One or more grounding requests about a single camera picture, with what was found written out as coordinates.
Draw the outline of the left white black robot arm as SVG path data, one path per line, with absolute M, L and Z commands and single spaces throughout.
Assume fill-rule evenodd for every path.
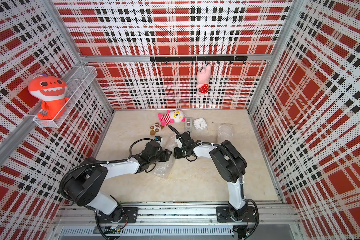
M 161 137 L 137 140 L 130 146 L 127 158 L 111 161 L 98 161 L 93 157 L 85 159 L 62 178 L 59 192 L 76 205 L 102 212 L 117 221 L 124 215 L 123 207 L 114 197 L 101 192 L 103 183 L 123 175 L 147 173 L 150 166 L 169 161 L 171 154 L 162 147 Z

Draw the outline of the bubble wrap sheet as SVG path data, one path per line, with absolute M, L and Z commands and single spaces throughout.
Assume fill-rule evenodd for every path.
M 217 142 L 221 144 L 224 141 L 232 142 L 234 140 L 233 126 L 230 124 L 220 124 L 218 126 Z
M 166 138 L 166 140 L 164 141 L 165 143 L 165 149 L 166 150 L 170 150 L 171 156 L 169 158 L 169 160 L 167 162 L 159 162 L 156 166 L 156 168 L 154 169 L 153 173 L 156 177 L 160 177 L 163 179 L 167 179 L 171 173 L 171 170 L 174 166 L 175 163 L 175 158 L 174 158 L 174 152 L 175 152 L 175 148 L 178 146 L 176 143 L 176 137 L 175 135 L 172 135 L 168 138 Z

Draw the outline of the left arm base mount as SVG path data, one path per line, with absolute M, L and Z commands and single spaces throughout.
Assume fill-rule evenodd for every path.
M 99 211 L 97 218 L 101 224 L 134 224 L 137 220 L 139 208 L 117 207 L 110 215 Z

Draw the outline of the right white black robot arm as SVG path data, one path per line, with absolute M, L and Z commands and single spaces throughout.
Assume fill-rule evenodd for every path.
M 174 148 L 175 159 L 209 158 L 220 176 L 227 182 L 228 206 L 217 208 L 218 222 L 257 223 L 259 221 L 256 203 L 245 197 L 244 175 L 248 164 L 230 141 L 223 141 L 221 144 L 194 141 L 190 132 L 176 133 L 175 141 L 178 144 Z

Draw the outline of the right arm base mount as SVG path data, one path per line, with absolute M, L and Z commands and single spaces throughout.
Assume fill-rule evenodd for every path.
M 255 223 L 258 219 L 254 207 L 242 207 L 236 210 L 230 206 L 216 207 L 219 223 Z

